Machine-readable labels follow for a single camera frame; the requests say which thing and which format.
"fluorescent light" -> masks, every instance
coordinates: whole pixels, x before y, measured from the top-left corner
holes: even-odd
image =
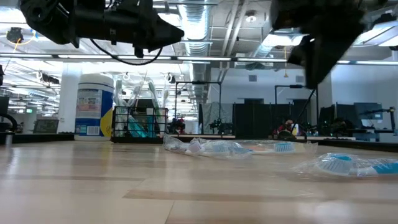
[[[348,64],[348,63],[351,63],[351,62],[348,61],[348,60],[340,60],[340,61],[337,61],[337,64],[339,64],[339,65],[344,65],[344,64]]]
[[[49,102],[44,102],[46,105],[50,105],[50,106],[58,106],[57,104],[55,104],[55,103],[49,103]]]
[[[47,88],[46,86],[22,86],[18,85],[15,88]]]
[[[42,102],[34,102],[34,101],[28,101],[28,103],[36,104],[36,105],[42,105]]]
[[[382,34],[383,32],[389,30],[391,27],[383,27],[383,28],[373,28],[361,35],[354,41],[354,45],[363,45],[367,41],[377,37],[378,35]]]
[[[375,24],[373,29],[383,29],[383,28],[391,28],[398,26],[398,21],[389,21],[389,22],[381,22],[378,24]]]
[[[277,58],[238,58],[239,62],[287,62],[286,59]]]
[[[15,58],[52,58],[52,55],[45,54],[8,54],[1,53],[0,57],[15,57]]]
[[[218,61],[218,62],[229,62],[231,58],[226,57],[177,57],[178,60],[191,60],[191,61]]]
[[[297,46],[298,44],[301,43],[301,40],[303,39],[305,35],[297,35],[295,37],[292,38],[292,45],[293,46]]]
[[[398,65],[398,62],[385,61],[356,61],[356,65]]]
[[[390,47],[390,46],[397,46],[398,45],[398,36],[395,36],[384,43],[379,44],[380,47]]]
[[[25,106],[9,106],[8,109],[25,109]]]
[[[118,56],[119,59],[123,60],[152,60],[155,56],[144,56],[144,58],[137,58],[136,56]],[[156,60],[171,60],[168,56],[159,56]]]
[[[262,42],[262,45],[266,47],[275,47],[275,46],[291,46],[292,39],[287,35],[275,35],[268,34],[267,37]]]
[[[79,59],[110,59],[109,55],[58,55],[60,58],[79,58]]]

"ceiling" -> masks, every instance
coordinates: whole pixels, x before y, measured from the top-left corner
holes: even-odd
[[[238,18],[241,13],[242,2],[238,7],[238,12],[236,14],[236,19],[232,32],[236,28]],[[212,3],[214,6],[211,7],[210,16],[210,36],[207,42],[210,44],[210,56],[221,56],[224,38],[227,33],[228,22],[232,20],[231,13],[233,10],[233,0],[209,0],[208,3]],[[238,39],[234,43],[231,55],[236,54],[250,54],[255,51],[257,47],[262,43],[265,36],[264,25],[269,21],[267,20],[267,12],[270,1],[261,0],[250,0],[246,11],[254,11],[256,21],[248,22],[243,17],[241,27],[238,32]],[[180,27],[180,16],[175,14],[162,14],[161,17],[168,21],[169,23]],[[19,45],[15,45],[6,39],[6,33],[11,27],[21,27],[23,28],[24,42]],[[110,51],[115,55],[132,55],[134,49],[131,44],[118,43],[117,45],[111,45],[107,41],[97,41],[97,43],[102,46],[102,48]],[[384,60],[391,56],[391,51],[388,47],[378,47],[372,45],[370,47],[364,47],[366,45],[358,44],[357,46],[349,49],[344,56],[345,60]],[[289,54],[291,46],[273,48],[270,52],[270,56],[274,58],[285,58]],[[32,33],[30,27],[25,23],[25,20],[21,12],[12,7],[0,7],[0,52],[2,53],[20,53],[20,54],[101,54],[101,52],[87,39],[81,39],[80,48],[76,49],[72,44],[67,45],[57,45],[44,36],[38,34],[37,36]],[[145,52],[146,55],[155,55],[157,52]],[[162,55],[185,55],[185,44],[184,42],[167,46],[163,49]],[[22,97],[26,98],[27,95],[32,95],[35,98],[43,98],[44,96],[53,103],[57,104],[57,99],[59,98],[59,86],[54,85],[53,88],[29,88],[28,86],[46,86],[48,83],[43,83],[37,78],[38,71],[46,73],[54,78],[58,78],[62,82],[62,71],[63,62],[62,61],[40,61],[40,60],[21,60],[0,57],[0,63],[5,67],[7,64],[5,85],[22,85],[25,88],[10,88],[9,90],[2,89],[0,93],[11,95],[12,98]],[[131,88],[134,84],[139,83],[143,77],[150,77],[153,79],[156,89],[162,91],[162,89],[171,89],[171,99],[167,104],[172,113],[174,112],[174,85],[165,81],[165,75],[171,74],[176,77],[176,80],[180,81],[191,81],[191,71],[192,65],[190,63],[152,63],[146,66],[133,67],[130,65],[125,65],[117,62],[81,62],[83,73],[102,73],[113,77],[115,80],[123,79],[124,75],[128,73],[128,78],[124,77],[123,87],[125,88],[127,95],[129,97]],[[211,77],[214,79],[217,75],[217,68],[214,68],[212,63]],[[288,71],[289,78],[284,77],[285,71],[280,70],[277,72],[280,79],[275,79],[275,75],[266,75],[266,73],[275,73],[273,70],[255,70],[247,71],[245,69],[231,69],[226,73],[224,85],[232,86],[247,86],[248,75],[261,73],[263,75],[258,76],[258,82],[261,85],[266,84],[286,84],[295,83],[295,76],[301,75],[301,70],[291,70]],[[194,98],[193,87],[191,85],[185,86],[186,91],[183,91],[180,97],[188,99]],[[142,92],[142,97],[149,97],[148,91]],[[188,104],[179,103],[177,106],[177,111],[192,111],[196,112],[197,108],[194,103]]]

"computer monitor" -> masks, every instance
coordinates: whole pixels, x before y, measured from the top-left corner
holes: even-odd
[[[354,103],[356,114],[360,119],[383,120],[383,112],[370,113],[371,111],[381,110],[381,103]]]
[[[326,108],[321,108],[319,111],[319,124],[323,123],[331,124],[335,119],[335,106],[331,105]]]
[[[354,105],[336,104],[336,117],[350,121],[354,128],[361,128],[362,121],[358,117]]]
[[[56,134],[59,120],[57,119],[38,119],[35,122],[34,134]]]

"person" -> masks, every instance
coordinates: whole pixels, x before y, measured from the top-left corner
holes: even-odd
[[[274,131],[274,134],[279,134],[281,131],[288,131],[291,132],[292,130],[292,126],[293,126],[293,120],[290,118],[287,118],[285,120],[285,123],[282,124],[281,126],[278,127],[278,129],[276,129]]]

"toothbrush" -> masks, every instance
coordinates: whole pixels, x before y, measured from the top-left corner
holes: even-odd
[[[358,177],[369,177],[377,175],[398,174],[398,162],[378,164],[364,168],[355,168],[354,161],[350,156],[340,154],[328,155],[315,166],[317,166],[323,172],[342,176],[350,176],[355,174]]]
[[[252,155],[265,155],[265,154],[289,154],[294,153],[294,144],[291,142],[283,142],[274,144],[273,151],[254,151],[251,150]]]

